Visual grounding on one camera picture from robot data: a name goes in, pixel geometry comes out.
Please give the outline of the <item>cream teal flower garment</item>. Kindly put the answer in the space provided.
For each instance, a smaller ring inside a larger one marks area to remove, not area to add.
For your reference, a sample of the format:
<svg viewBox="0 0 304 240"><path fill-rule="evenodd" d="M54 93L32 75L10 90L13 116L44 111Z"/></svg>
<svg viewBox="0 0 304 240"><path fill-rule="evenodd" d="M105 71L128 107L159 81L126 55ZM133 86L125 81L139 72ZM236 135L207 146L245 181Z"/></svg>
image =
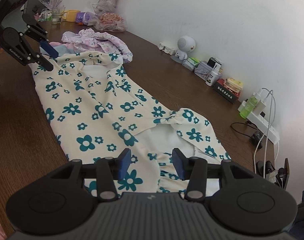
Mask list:
<svg viewBox="0 0 304 240"><path fill-rule="evenodd" d="M86 51L49 59L52 71L32 63L35 89L68 160L93 164L131 150L130 166L116 179L118 193L184 193L172 158L219 164L230 156L210 121L188 108L168 109L127 75L119 54Z"/></svg>

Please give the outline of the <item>clear glass cup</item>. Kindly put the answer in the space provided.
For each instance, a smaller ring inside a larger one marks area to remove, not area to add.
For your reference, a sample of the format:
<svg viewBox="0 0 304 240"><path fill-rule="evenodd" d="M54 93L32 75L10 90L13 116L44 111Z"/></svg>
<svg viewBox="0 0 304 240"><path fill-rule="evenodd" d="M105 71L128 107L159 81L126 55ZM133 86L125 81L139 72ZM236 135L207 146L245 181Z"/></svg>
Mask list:
<svg viewBox="0 0 304 240"><path fill-rule="evenodd" d="M55 7L52 9L51 19L53 25L61 24L64 12L65 7Z"/></svg>

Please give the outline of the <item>light blue garment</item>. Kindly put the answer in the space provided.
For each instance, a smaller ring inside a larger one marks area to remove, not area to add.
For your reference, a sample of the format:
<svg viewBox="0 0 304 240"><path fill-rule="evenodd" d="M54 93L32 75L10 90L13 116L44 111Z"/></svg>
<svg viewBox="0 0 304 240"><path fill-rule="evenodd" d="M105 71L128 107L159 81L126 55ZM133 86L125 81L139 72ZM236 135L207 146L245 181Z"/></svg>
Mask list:
<svg viewBox="0 0 304 240"><path fill-rule="evenodd" d="M58 52L59 56L78 53L78 49L72 43L50 42L49 44Z"/></svg>

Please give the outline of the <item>yellow mug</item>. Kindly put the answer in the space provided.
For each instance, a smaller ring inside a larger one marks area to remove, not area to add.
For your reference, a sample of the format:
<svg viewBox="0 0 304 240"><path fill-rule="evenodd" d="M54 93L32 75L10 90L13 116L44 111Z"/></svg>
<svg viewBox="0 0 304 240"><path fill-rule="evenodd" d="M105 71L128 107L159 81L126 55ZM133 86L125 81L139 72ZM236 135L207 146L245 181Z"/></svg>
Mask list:
<svg viewBox="0 0 304 240"><path fill-rule="evenodd" d="M80 10L65 10L63 12L62 19L66 22L75 22L77 14L80 12Z"/></svg>

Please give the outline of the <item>purple packet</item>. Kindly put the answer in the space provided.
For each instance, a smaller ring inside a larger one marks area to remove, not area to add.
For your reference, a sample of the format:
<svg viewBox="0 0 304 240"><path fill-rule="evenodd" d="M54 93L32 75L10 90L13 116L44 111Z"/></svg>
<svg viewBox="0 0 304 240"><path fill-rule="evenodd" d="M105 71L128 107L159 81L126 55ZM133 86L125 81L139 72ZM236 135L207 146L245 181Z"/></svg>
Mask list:
<svg viewBox="0 0 304 240"><path fill-rule="evenodd" d="M93 26L97 23L98 17L92 12L78 12L75 22L79 25Z"/></svg>

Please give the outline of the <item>pink floral garment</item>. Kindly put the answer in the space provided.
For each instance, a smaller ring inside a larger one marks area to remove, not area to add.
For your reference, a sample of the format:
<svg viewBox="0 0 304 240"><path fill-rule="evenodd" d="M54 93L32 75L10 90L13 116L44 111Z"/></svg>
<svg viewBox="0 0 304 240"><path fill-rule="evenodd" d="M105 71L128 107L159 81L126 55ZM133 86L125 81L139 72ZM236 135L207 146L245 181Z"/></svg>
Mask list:
<svg viewBox="0 0 304 240"><path fill-rule="evenodd" d="M63 33L63 44L76 53L85 51L99 51L103 53L120 54L124 62L132 61L133 54L128 46L118 37L107 32L95 32L93 29L82 29L77 34L71 31Z"/></svg>

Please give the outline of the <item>plastic bag of snacks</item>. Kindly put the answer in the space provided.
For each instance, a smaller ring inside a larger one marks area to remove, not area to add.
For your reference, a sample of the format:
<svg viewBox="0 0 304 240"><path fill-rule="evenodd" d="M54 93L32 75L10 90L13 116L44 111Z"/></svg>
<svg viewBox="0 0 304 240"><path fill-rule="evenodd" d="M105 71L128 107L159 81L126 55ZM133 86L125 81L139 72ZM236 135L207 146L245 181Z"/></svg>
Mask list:
<svg viewBox="0 0 304 240"><path fill-rule="evenodd" d="M126 20L116 13L102 14L95 24L98 31L124 32L127 29Z"/></svg>

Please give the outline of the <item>white power strip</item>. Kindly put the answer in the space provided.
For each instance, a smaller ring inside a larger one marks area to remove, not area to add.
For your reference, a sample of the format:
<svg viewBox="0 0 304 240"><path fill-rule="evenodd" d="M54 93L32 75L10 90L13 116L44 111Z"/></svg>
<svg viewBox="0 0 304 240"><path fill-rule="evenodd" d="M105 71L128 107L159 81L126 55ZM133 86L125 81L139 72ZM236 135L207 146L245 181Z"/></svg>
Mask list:
<svg viewBox="0 0 304 240"><path fill-rule="evenodd" d="M254 123L258 129L262 132L265 133L268 130L268 121L262 117L261 115L255 115L252 112L248 115L247 119ZM271 125L270 126L270 131L269 131L269 136L268 139L275 145L279 142L280 137L279 133L277 130Z"/></svg>

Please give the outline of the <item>black phone stand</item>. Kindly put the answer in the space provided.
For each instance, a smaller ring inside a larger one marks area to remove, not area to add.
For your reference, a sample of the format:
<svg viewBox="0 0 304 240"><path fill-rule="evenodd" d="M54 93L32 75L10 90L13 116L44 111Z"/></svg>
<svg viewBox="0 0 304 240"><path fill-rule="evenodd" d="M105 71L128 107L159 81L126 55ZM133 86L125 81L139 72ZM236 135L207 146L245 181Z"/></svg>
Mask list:
<svg viewBox="0 0 304 240"><path fill-rule="evenodd" d="M284 166L275 169L272 165L271 161L266 161L265 165L262 161L256 162L256 174L263 177L265 168L265 178L271 183L274 183L275 185L281 187L282 189L286 189L289 181L290 176L290 167L289 167L289 161L288 158L285 158Z"/></svg>

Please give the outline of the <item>green spray bottle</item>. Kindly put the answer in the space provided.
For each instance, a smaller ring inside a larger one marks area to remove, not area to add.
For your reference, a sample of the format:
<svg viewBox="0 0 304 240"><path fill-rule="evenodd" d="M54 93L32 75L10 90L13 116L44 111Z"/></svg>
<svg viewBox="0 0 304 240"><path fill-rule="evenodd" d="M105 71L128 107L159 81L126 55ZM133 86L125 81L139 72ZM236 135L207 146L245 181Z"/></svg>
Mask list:
<svg viewBox="0 0 304 240"><path fill-rule="evenodd" d="M246 119L248 115L252 112L252 110L256 107L259 100L260 100L259 93L253 93L253 95L248 98L243 109L240 111L240 116L243 119Z"/></svg>

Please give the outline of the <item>white charger plug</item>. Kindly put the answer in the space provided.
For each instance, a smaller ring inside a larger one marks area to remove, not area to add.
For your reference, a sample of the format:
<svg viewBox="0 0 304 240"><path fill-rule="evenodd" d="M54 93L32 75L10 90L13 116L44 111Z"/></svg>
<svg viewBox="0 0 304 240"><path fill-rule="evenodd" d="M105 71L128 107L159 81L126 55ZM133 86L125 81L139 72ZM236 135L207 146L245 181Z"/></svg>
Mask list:
<svg viewBox="0 0 304 240"><path fill-rule="evenodd" d="M260 113L262 113L262 111L266 108L266 103L262 100L260 100L257 105L255 106L255 108L253 109L253 114L255 115L260 115Z"/></svg>

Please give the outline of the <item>white small bottle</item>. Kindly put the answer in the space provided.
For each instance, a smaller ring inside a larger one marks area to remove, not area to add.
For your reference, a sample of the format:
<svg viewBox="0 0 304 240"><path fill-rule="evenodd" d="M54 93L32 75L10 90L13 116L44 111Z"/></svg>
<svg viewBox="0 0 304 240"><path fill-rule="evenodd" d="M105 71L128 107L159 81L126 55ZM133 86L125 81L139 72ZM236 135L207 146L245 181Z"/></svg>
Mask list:
<svg viewBox="0 0 304 240"><path fill-rule="evenodd" d="M221 68L221 65L218 63L215 63L213 69L207 76L206 85L212 86L216 82L217 77L219 76L220 68Z"/></svg>

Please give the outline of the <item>yellow snack packs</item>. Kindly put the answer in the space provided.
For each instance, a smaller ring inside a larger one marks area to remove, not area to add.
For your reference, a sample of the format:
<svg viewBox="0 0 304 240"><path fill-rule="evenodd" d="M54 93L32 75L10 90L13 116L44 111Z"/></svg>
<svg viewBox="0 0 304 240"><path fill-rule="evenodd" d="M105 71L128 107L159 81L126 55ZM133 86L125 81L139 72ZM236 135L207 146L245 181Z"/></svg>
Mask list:
<svg viewBox="0 0 304 240"><path fill-rule="evenodd" d="M239 93L243 90L244 85L241 81L235 80L232 77L229 77L228 79L225 80L224 85L234 91L235 93Z"/></svg>

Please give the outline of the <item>lavender tin box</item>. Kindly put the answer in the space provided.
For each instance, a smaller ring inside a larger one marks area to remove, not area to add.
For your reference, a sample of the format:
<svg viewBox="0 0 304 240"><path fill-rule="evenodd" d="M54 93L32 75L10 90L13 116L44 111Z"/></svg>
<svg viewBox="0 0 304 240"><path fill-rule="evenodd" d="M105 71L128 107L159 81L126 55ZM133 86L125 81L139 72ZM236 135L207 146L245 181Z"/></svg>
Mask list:
<svg viewBox="0 0 304 240"><path fill-rule="evenodd" d="M194 74L206 81L212 69L213 68L209 66L205 61L200 61L199 64L194 68Z"/></svg>

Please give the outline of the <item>green white small box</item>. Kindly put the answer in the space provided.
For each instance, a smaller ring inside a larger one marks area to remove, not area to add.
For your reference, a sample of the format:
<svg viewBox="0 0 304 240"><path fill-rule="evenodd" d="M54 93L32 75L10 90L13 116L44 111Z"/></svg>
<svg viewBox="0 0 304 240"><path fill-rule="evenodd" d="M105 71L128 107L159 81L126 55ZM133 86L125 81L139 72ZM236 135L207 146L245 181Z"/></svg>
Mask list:
<svg viewBox="0 0 304 240"><path fill-rule="evenodd" d="M183 60L182 65L190 71L193 71L195 67L198 66L200 61L196 58L189 57L186 60Z"/></svg>

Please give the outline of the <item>small white clips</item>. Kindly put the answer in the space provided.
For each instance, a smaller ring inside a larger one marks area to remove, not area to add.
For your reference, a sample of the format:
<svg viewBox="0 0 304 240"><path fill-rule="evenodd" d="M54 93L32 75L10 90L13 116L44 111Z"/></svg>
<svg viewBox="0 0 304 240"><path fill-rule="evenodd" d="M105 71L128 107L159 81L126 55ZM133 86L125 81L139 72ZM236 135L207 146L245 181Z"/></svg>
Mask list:
<svg viewBox="0 0 304 240"><path fill-rule="evenodd" d="M172 48L172 47L168 47L166 46L164 43L160 42L159 45L157 46L158 49L160 51L163 51L164 53L170 55L170 56L173 56L175 55L175 49Z"/></svg>

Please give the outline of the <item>white round robot toy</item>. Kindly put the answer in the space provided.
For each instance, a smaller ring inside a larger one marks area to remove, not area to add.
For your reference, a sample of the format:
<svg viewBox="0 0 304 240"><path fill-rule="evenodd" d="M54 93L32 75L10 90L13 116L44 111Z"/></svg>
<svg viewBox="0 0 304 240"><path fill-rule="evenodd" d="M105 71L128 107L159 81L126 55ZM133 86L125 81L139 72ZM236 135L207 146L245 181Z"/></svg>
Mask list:
<svg viewBox="0 0 304 240"><path fill-rule="evenodd" d="M190 36L181 36L177 41L177 50L170 58L177 63L183 63L188 59L188 53L192 52L196 47L194 38Z"/></svg>

